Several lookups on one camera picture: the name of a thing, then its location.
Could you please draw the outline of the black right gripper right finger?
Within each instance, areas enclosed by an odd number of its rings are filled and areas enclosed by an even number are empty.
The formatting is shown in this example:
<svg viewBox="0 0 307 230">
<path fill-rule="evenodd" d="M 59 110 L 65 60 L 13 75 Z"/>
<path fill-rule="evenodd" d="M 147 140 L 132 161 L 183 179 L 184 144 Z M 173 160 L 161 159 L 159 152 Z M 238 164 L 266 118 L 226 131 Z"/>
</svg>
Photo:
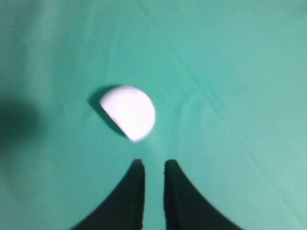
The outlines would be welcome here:
<svg viewBox="0 0 307 230">
<path fill-rule="evenodd" d="M 176 160 L 165 162 L 164 176 L 164 211 L 168 230 L 241 229 L 203 197 Z"/>
</svg>

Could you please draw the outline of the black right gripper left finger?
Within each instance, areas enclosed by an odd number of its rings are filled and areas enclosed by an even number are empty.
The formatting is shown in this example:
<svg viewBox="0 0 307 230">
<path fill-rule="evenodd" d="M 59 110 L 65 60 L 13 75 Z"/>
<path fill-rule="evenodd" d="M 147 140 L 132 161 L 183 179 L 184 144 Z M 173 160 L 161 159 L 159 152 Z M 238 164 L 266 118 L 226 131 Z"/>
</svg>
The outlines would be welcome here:
<svg viewBox="0 0 307 230">
<path fill-rule="evenodd" d="M 110 195 L 75 230 L 141 230 L 145 204 L 145 168 L 140 159 Z"/>
</svg>

